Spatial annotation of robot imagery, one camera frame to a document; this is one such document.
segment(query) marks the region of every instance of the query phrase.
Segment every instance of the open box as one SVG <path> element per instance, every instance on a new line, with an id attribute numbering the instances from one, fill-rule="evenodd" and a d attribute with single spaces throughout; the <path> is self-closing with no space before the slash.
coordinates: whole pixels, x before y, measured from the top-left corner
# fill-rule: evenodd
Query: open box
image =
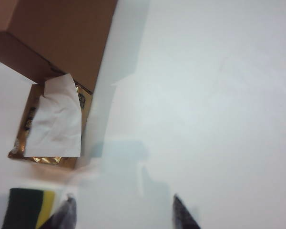
<path id="1" fill-rule="evenodd" d="M 82 131 L 117 0 L 0 0 L 0 62 L 33 80 L 9 157 L 73 168 L 76 158 L 24 157 L 44 82 L 70 73 L 78 85 Z"/>

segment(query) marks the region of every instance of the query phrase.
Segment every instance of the white tissue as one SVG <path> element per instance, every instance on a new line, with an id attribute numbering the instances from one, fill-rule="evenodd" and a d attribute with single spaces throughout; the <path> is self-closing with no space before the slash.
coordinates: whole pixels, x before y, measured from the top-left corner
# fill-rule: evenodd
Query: white tissue
<path id="1" fill-rule="evenodd" d="M 80 157 L 81 135 L 82 112 L 72 77 L 66 74 L 47 80 L 25 156 Z"/>

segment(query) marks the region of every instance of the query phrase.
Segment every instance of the gold foil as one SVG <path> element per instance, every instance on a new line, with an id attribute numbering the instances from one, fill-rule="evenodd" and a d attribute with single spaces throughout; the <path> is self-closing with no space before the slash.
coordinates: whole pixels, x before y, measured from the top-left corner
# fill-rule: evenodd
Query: gold foil
<path id="1" fill-rule="evenodd" d="M 82 133 L 86 126 L 91 102 L 92 95 L 89 94 L 84 88 L 76 83 L 76 91 L 79 95 L 80 106 L 82 110 Z M 25 146 L 26 140 L 30 133 L 31 124 L 36 114 L 39 97 L 43 95 L 44 85 L 34 84 L 32 85 L 30 95 L 28 97 L 24 112 L 21 118 L 19 131 L 15 140 L 14 148 L 10 151 L 8 157 L 14 159 L 29 160 L 40 164 L 57 165 L 60 167 L 74 168 L 76 158 L 74 157 L 26 157 Z"/>

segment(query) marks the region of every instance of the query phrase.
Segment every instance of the white surface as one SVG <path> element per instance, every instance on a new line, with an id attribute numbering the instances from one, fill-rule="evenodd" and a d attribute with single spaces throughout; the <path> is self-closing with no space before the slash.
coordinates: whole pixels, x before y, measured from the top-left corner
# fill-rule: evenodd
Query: white surface
<path id="1" fill-rule="evenodd" d="M 70 74 L 47 80 L 32 121 L 25 156 L 81 156 L 82 111 Z"/>
<path id="2" fill-rule="evenodd" d="M 0 69 L 0 225 L 41 187 L 79 229 L 172 228 L 176 192 L 203 229 L 286 229 L 286 0 L 120 0 L 73 172 L 7 159 L 29 85 Z"/>

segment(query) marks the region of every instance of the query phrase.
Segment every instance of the brown cardboard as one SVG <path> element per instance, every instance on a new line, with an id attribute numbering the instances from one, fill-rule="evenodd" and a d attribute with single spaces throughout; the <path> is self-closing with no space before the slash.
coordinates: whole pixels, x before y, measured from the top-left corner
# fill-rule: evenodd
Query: brown cardboard
<path id="1" fill-rule="evenodd" d="M 0 31 L 6 30 L 36 55 L 70 73 L 92 93 L 117 0 L 15 1 L 4 0 L 10 3 L 9 9 L 15 9 L 0 16 Z M 0 1 L 0 12 L 5 7 Z M 27 77 L 36 80 L 34 74 Z"/>
<path id="2" fill-rule="evenodd" d="M 8 29 L 17 3 L 18 0 L 0 0 L 0 32 Z"/>
<path id="3" fill-rule="evenodd" d="M 62 75 L 51 64 L 7 32 L 0 32 L 0 62 L 33 80 L 44 83 Z"/>
<path id="4" fill-rule="evenodd" d="M 37 82 L 20 123 L 10 158 L 74 168 L 76 158 L 24 157 L 25 124 L 31 106 L 43 92 L 43 83 L 70 73 L 82 107 L 82 131 L 86 125 L 92 93 L 102 61 L 117 0 L 0 0 L 0 62 Z"/>

